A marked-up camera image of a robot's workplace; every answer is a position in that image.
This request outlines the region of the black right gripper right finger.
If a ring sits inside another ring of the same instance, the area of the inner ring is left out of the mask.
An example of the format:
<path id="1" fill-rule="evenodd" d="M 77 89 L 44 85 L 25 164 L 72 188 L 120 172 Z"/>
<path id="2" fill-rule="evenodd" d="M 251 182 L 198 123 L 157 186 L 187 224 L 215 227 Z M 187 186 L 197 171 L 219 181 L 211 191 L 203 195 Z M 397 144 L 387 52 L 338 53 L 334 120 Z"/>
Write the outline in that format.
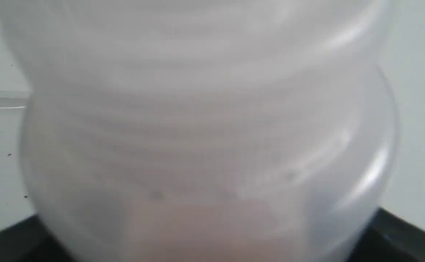
<path id="1" fill-rule="evenodd" d="M 425 231 L 380 209 L 348 261 L 425 262 Z"/>

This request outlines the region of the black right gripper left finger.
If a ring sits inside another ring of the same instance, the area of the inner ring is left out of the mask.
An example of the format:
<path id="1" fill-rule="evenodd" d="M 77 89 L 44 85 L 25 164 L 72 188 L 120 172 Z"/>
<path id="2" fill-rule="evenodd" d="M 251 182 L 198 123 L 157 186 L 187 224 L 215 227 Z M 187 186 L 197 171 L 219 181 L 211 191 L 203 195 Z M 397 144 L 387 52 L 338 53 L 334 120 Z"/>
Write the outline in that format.
<path id="1" fill-rule="evenodd" d="M 31 216 L 0 231 L 0 262 L 74 262 L 74 259 L 38 217 Z"/>

